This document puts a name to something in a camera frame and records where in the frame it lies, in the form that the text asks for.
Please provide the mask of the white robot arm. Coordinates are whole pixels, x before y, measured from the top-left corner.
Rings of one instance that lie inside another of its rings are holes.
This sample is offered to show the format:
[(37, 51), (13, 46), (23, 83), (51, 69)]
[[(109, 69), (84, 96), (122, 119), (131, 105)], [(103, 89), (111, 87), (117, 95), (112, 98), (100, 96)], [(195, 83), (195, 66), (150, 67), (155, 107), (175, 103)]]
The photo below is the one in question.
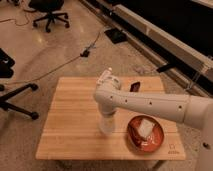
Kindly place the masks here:
[(200, 129), (202, 139), (195, 171), (213, 171), (213, 98), (122, 91), (120, 80), (108, 76), (98, 79), (94, 99), (103, 117), (123, 108)]

